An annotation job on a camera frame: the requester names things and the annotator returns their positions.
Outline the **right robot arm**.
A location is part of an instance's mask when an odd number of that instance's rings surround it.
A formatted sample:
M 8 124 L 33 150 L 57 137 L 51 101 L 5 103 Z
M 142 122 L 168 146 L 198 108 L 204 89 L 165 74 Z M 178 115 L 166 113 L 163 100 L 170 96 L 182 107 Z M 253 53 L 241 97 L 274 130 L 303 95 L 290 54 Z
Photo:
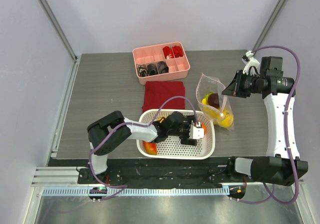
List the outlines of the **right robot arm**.
M 250 177 L 255 182 L 290 186 L 309 169 L 308 163 L 300 159 L 295 140 L 295 98 L 289 96 L 295 80 L 283 76 L 281 57 L 263 57 L 258 61 L 247 53 L 242 61 L 245 67 L 236 72 L 222 94 L 239 98 L 262 96 L 267 111 L 268 146 L 262 157 L 232 157 L 227 163 L 226 177 L 233 182 Z

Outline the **red yellow mango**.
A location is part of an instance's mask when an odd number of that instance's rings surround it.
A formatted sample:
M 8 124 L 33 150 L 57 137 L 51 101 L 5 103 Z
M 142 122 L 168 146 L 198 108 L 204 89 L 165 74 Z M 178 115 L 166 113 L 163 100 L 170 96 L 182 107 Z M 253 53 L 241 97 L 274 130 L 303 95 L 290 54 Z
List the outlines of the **red yellow mango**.
M 149 155 L 157 155 L 157 145 L 156 143 L 143 142 L 144 149 Z

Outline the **yellow banana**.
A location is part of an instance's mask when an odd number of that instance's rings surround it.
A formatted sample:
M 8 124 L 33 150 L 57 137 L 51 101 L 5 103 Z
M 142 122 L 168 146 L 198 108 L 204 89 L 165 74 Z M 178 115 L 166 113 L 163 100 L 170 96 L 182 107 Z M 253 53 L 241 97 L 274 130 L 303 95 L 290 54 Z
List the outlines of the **yellow banana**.
M 213 93 L 213 92 L 210 92 L 210 93 L 206 94 L 206 95 L 204 96 L 204 98 L 208 99 L 208 96 L 209 96 L 210 94 L 212 94 L 212 93 Z M 219 98 L 219 101 L 220 101 L 220 102 L 219 102 L 220 109 L 216 109 L 216 108 L 211 107 L 211 106 L 209 106 L 209 105 L 203 105 L 203 104 L 202 104 L 203 112 L 213 121 L 213 123 L 214 123 L 215 125 L 218 125 L 218 123 L 217 123 L 218 119 L 223 116 L 223 110 L 224 110 L 225 108 L 228 109 L 227 103 L 226 103 L 226 102 L 224 103 L 224 102 L 223 102 L 223 99 L 220 99 L 220 98 Z

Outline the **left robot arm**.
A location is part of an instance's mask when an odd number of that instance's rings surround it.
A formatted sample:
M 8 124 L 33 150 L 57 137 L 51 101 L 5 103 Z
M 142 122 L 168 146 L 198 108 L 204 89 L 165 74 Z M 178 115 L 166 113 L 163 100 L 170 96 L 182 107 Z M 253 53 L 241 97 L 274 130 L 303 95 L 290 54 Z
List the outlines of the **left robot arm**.
M 154 118 L 150 123 L 135 122 L 124 117 L 122 112 L 114 111 L 90 124 L 87 133 L 91 148 L 89 178 L 97 184 L 106 179 L 108 154 L 125 140 L 157 144 L 175 136 L 181 144 L 195 146 L 205 135 L 196 114 L 185 116 L 178 111 Z

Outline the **clear zip top bag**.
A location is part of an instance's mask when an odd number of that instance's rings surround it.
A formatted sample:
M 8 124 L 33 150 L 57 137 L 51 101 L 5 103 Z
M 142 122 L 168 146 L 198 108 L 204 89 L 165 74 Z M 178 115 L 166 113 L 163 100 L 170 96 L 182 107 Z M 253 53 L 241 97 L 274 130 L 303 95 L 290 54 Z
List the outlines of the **clear zip top bag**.
M 225 88 L 218 78 L 202 73 L 195 95 L 200 110 L 214 125 L 231 130 L 235 119 L 228 97 L 222 94 Z

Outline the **small yellow bumpy fruit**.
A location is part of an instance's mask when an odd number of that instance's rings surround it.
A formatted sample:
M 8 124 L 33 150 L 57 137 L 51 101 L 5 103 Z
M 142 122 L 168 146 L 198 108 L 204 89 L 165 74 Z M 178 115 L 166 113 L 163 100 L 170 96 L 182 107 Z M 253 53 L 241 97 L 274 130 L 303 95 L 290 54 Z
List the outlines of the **small yellow bumpy fruit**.
M 201 103 L 203 105 L 208 105 L 208 100 L 206 98 L 203 98 Z

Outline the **dark red apple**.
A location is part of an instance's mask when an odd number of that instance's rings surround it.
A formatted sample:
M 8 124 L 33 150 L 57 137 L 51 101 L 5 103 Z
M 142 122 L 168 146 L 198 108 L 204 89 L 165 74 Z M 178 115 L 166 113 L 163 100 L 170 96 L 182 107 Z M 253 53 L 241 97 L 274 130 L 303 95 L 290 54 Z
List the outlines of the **dark red apple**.
M 207 98 L 208 105 L 214 107 L 216 109 L 220 109 L 220 100 L 219 95 L 217 93 L 212 93 Z

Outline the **orange fruit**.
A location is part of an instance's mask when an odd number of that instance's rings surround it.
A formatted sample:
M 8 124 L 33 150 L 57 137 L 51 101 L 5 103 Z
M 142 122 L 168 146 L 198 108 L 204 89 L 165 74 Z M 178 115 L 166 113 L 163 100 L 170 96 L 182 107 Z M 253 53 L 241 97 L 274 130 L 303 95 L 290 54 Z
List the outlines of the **orange fruit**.
M 202 127 L 202 128 L 203 128 L 203 130 L 204 130 L 204 134 L 206 134 L 206 132 L 207 132 L 206 125 L 205 125 L 204 123 L 202 123 L 202 124 L 201 124 L 201 127 Z

